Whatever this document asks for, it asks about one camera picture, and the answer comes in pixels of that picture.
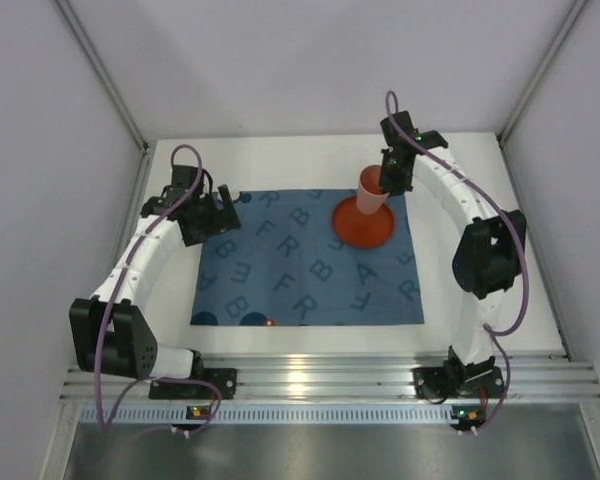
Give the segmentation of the pink plastic cup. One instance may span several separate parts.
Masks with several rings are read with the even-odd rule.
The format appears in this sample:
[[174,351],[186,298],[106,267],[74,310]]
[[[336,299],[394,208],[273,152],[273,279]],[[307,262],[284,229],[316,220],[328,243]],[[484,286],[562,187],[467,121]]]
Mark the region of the pink plastic cup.
[[380,165],[370,165],[359,175],[356,207],[364,215],[375,214],[388,198],[388,194],[380,188],[380,174]]

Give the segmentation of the red round plate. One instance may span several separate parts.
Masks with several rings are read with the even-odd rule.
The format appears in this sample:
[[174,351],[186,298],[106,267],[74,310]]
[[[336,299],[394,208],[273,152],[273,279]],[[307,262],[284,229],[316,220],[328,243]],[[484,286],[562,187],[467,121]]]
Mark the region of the red round plate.
[[355,197],[348,197],[338,203],[332,212],[331,223],[340,241],[359,249],[382,246],[395,230],[394,214],[386,204],[377,212],[366,215],[358,210]]

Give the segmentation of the blue letter-print placemat cloth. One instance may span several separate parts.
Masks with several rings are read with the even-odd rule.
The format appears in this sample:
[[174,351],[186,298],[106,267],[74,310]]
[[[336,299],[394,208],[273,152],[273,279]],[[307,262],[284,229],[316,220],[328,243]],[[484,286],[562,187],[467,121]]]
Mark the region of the blue letter-print placemat cloth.
[[331,215],[350,190],[246,191],[241,227],[202,246],[193,326],[419,325],[424,313],[406,203],[388,241],[358,249]]

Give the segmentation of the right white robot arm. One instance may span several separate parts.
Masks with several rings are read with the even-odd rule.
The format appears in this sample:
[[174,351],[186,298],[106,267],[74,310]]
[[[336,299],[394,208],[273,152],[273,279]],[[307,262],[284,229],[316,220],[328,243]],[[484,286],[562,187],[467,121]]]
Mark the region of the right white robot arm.
[[[380,126],[387,145],[382,150],[381,190],[401,196],[412,191],[412,182],[418,180],[461,234],[452,272],[464,294],[459,329],[449,356],[465,366],[485,362],[493,355],[492,339],[515,332],[528,310],[526,218],[519,210],[500,209],[451,158],[442,135],[418,132],[408,112],[389,114]],[[497,330],[504,294],[517,278],[522,279],[518,317],[511,327]]]

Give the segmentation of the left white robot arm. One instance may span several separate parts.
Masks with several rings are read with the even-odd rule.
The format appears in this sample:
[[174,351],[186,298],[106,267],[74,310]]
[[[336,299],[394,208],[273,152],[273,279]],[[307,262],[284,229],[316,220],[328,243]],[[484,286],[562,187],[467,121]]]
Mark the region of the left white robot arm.
[[229,188],[198,167],[176,165],[171,182],[141,208],[136,230],[106,280],[76,299],[69,321],[78,366],[146,380],[200,378],[199,352],[162,345],[144,312],[170,255],[241,225]]

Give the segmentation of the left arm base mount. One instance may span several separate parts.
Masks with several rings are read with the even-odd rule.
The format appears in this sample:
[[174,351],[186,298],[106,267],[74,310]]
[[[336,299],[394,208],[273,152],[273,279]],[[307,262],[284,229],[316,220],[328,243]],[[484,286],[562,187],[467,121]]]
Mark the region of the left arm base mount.
[[234,368],[206,368],[200,379],[153,380],[151,400],[232,400],[238,380]]

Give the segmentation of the aluminium mounting rail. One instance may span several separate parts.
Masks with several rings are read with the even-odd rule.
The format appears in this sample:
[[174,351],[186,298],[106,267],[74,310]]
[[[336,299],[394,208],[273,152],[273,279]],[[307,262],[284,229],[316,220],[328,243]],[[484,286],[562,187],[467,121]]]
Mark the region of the aluminium mounting rail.
[[[435,322],[382,327],[203,327],[156,325],[158,341],[192,347],[211,367],[237,371],[240,400],[412,400],[413,369],[439,364],[455,333]],[[508,399],[599,401],[587,362],[567,359],[552,320],[532,318],[501,341],[510,356]]]

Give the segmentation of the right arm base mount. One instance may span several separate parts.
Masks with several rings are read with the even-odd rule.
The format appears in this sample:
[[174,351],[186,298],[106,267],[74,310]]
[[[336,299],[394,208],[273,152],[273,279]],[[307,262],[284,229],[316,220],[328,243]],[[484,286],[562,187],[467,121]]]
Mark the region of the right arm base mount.
[[488,399],[499,399],[504,389],[504,379],[498,367],[464,383],[453,380],[442,367],[420,367],[412,374],[416,398],[434,404],[455,399],[480,399],[482,394]]

